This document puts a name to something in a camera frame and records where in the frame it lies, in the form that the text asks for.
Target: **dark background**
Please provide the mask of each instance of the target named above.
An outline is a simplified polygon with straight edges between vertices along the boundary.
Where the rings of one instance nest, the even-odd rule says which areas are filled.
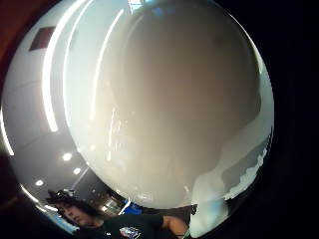
[[[0,0],[0,84],[27,30],[54,0]],[[245,28],[267,66],[275,101],[274,138],[262,176],[242,206],[205,238],[316,237],[314,6],[302,1],[216,1]],[[69,238],[20,192],[0,157],[0,237]]]

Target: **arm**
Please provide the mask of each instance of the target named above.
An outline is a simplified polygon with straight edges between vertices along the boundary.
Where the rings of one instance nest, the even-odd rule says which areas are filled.
[[[162,228],[169,229],[177,238],[182,238],[188,229],[186,223],[172,216],[164,216],[162,218]]]

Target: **black t-shirt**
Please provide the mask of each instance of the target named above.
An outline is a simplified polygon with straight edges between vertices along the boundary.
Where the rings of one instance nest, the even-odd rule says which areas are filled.
[[[104,221],[97,228],[86,228],[84,232],[90,239],[175,239],[168,230],[162,229],[162,215],[123,214]]]

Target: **man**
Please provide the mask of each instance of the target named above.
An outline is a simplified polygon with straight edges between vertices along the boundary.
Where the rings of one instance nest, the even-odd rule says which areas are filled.
[[[172,239],[183,238],[187,225],[177,217],[150,214],[123,214],[105,219],[86,202],[78,200],[68,190],[49,190],[47,201],[58,208],[70,223],[79,226],[80,232],[90,239]]]

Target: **shirt logo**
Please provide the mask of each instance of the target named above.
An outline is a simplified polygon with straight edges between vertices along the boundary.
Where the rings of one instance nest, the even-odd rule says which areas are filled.
[[[137,228],[134,227],[124,227],[120,229],[121,235],[130,239],[137,239],[140,237],[141,233]]]

